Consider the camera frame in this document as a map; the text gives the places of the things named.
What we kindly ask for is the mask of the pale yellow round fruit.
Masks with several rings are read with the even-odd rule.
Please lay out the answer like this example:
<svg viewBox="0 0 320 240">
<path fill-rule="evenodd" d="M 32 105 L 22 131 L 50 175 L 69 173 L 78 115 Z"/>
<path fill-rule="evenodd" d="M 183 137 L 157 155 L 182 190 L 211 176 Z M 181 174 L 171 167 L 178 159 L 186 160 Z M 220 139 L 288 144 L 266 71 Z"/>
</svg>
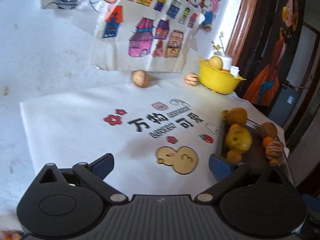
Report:
<svg viewBox="0 0 320 240">
<path fill-rule="evenodd" d="M 219 56 L 212 56 L 209 59 L 208 64 L 217 70 L 221 70 L 223 68 L 223 60 Z"/>
</svg>

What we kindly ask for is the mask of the houses drawing paper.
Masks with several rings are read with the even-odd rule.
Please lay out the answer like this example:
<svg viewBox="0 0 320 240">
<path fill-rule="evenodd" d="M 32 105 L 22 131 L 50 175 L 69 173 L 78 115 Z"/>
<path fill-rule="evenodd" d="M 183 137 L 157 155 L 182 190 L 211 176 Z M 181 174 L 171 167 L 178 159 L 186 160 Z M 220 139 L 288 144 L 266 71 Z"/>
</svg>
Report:
<svg viewBox="0 0 320 240">
<path fill-rule="evenodd" d="M 117 0 L 99 18 L 92 61 L 100 70 L 180 73 L 203 21 L 186 0 Z"/>
</svg>

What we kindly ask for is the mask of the brown kiwi with sticker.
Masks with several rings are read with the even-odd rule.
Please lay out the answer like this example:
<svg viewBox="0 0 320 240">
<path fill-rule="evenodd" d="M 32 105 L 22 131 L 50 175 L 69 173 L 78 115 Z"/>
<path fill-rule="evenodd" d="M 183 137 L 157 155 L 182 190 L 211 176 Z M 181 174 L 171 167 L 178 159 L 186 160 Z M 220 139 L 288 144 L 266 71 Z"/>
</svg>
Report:
<svg viewBox="0 0 320 240">
<path fill-rule="evenodd" d="M 278 130 L 272 122 L 264 122 L 258 128 L 258 133 L 263 139 L 265 137 L 275 138 L 278 134 Z"/>
</svg>

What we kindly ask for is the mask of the striped pepino in tray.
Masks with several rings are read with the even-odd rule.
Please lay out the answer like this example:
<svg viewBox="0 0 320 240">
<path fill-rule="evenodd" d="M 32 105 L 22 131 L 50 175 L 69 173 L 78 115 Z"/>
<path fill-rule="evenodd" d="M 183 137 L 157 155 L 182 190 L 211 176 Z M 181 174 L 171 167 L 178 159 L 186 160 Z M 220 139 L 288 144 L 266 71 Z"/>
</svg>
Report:
<svg viewBox="0 0 320 240">
<path fill-rule="evenodd" d="M 279 159 L 284 153 L 284 144 L 281 141 L 274 140 L 270 142 L 265 148 L 265 155 L 267 159 Z"/>
</svg>

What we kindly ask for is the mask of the yellow pear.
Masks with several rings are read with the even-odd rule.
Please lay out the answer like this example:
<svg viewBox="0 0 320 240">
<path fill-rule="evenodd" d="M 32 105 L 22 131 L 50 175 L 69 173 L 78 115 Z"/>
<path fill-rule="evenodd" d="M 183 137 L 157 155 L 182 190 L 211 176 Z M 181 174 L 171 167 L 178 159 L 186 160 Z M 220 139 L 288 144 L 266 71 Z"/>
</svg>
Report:
<svg viewBox="0 0 320 240">
<path fill-rule="evenodd" d="M 246 152 L 252 145 L 252 136 L 244 127 L 230 128 L 225 137 L 225 146 L 230 150 Z"/>
</svg>

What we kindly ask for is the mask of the striped pepino melon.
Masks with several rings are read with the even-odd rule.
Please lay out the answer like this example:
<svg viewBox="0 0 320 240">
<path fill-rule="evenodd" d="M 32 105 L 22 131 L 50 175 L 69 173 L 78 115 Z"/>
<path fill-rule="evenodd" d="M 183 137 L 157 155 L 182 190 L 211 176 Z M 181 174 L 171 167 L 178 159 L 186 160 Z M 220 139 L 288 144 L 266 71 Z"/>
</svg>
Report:
<svg viewBox="0 0 320 240">
<path fill-rule="evenodd" d="M 188 73 L 184 76 L 184 82 L 189 86 L 196 86 L 199 83 L 199 77 L 195 73 Z"/>
</svg>

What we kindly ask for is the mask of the yellow plastic bowl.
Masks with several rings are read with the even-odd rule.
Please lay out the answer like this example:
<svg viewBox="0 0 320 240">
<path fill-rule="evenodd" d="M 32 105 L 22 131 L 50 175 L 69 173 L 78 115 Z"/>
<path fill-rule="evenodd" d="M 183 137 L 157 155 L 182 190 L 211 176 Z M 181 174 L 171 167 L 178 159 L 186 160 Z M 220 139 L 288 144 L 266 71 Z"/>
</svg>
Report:
<svg viewBox="0 0 320 240">
<path fill-rule="evenodd" d="M 228 95 L 235 91 L 239 83 L 245 81 L 243 77 L 237 75 L 234 77 L 229 72 L 224 72 L 211 67 L 208 60 L 199 57 L 199 81 L 208 89 Z"/>
</svg>

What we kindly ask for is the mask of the pale pepino melon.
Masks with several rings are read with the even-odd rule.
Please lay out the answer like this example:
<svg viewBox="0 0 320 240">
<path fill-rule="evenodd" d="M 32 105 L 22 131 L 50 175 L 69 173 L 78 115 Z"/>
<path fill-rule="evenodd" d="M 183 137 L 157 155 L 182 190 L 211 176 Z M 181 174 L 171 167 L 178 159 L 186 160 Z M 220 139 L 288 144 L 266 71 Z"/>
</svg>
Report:
<svg viewBox="0 0 320 240">
<path fill-rule="evenodd" d="M 148 73 L 144 70 L 137 70 L 132 74 L 132 82 L 140 88 L 146 88 L 149 85 Z"/>
</svg>

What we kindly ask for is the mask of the white jar with flowers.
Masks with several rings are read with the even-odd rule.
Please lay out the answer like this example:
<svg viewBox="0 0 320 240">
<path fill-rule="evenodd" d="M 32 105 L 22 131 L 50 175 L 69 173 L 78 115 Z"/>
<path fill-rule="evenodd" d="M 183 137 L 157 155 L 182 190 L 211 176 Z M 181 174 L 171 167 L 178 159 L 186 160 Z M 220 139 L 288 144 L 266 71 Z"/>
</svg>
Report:
<svg viewBox="0 0 320 240">
<path fill-rule="evenodd" d="M 224 49 L 223 41 L 222 41 L 223 38 L 224 38 L 224 32 L 221 31 L 219 33 L 219 41 L 220 42 L 217 43 L 217 42 L 212 41 L 213 55 L 220 57 L 223 62 L 222 69 L 226 72 L 230 72 L 233 59 L 231 56 L 229 56 L 225 53 L 225 49 Z"/>
</svg>

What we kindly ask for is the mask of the woman painting in orange dress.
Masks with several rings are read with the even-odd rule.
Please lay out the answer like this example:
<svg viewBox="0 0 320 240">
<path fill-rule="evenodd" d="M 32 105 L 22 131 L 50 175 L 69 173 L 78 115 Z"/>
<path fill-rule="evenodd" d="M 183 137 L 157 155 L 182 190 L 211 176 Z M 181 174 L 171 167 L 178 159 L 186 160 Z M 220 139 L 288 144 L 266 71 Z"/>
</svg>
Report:
<svg viewBox="0 0 320 240">
<path fill-rule="evenodd" d="M 305 0 L 277 0 L 267 22 L 266 43 L 258 48 L 257 62 L 250 65 L 242 98 L 268 107 L 278 96 L 298 47 L 305 11 Z"/>
</svg>

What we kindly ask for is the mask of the yellow speckled mango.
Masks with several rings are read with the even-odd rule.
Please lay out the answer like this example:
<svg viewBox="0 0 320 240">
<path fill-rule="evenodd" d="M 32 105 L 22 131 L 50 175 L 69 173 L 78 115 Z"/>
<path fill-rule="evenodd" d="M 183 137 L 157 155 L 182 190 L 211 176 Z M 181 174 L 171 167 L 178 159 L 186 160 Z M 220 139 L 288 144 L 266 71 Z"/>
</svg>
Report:
<svg viewBox="0 0 320 240">
<path fill-rule="evenodd" d="M 243 108 L 233 108 L 231 110 L 224 110 L 221 112 L 222 120 L 229 126 L 234 124 L 245 126 L 247 123 L 248 114 Z"/>
</svg>

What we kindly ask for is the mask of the small orange in tray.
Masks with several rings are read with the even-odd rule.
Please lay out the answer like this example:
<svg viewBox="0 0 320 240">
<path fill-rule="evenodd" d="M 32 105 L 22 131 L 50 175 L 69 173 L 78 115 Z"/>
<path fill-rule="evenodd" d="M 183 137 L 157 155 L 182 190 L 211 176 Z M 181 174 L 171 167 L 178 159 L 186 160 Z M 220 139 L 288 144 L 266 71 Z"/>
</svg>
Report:
<svg viewBox="0 0 320 240">
<path fill-rule="evenodd" d="M 262 146 L 264 148 L 267 148 L 268 144 L 270 144 L 272 141 L 274 141 L 273 137 L 267 136 L 262 140 Z"/>
</svg>

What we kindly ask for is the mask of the grey metal tray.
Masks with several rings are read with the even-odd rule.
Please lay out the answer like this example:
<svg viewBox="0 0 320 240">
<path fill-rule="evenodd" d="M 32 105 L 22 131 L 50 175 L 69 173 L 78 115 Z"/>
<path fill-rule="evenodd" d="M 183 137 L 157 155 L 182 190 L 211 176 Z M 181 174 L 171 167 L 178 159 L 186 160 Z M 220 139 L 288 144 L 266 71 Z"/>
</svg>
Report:
<svg viewBox="0 0 320 240">
<path fill-rule="evenodd" d="M 269 160 L 265 155 L 265 149 L 262 146 L 262 138 L 259 135 L 258 129 L 260 124 L 248 119 L 245 128 L 252 136 L 252 144 L 250 149 L 244 153 L 242 161 L 251 166 L 251 168 L 263 169 L 268 165 Z M 217 143 L 216 154 L 226 159 L 228 148 L 225 146 L 225 137 L 229 126 L 225 121 L 222 122 L 221 132 Z"/>
</svg>

